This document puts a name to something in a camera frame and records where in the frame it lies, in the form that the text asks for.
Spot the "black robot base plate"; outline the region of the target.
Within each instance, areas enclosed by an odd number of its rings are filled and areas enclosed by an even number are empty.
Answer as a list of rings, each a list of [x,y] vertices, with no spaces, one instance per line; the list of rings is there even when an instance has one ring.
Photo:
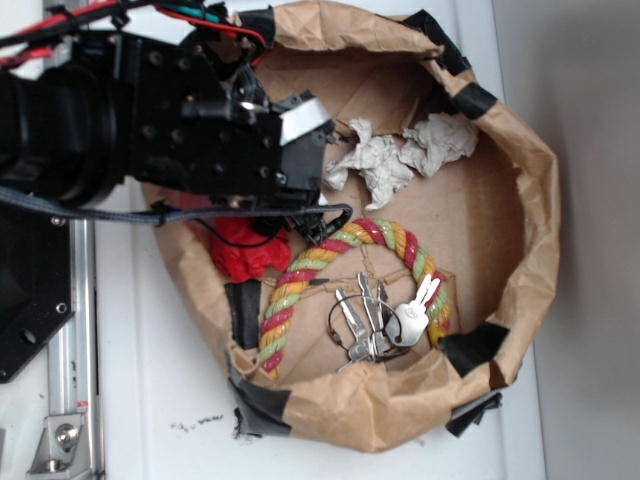
[[[13,381],[73,313],[70,227],[1,209],[1,382]]]

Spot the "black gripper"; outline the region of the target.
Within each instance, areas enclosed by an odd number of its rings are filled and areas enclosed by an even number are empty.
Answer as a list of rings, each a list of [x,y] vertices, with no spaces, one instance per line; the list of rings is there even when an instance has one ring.
[[[335,125],[310,91],[274,103],[278,117],[233,95],[230,64],[207,44],[128,36],[118,60],[132,89],[128,175],[214,198],[317,203]]]

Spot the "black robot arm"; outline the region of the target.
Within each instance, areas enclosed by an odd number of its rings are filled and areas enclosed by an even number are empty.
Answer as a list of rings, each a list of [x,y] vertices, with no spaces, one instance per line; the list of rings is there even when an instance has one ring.
[[[35,80],[1,75],[1,182],[70,207],[127,177],[213,200],[308,206],[334,124],[311,93],[269,100],[210,41],[85,31]]]

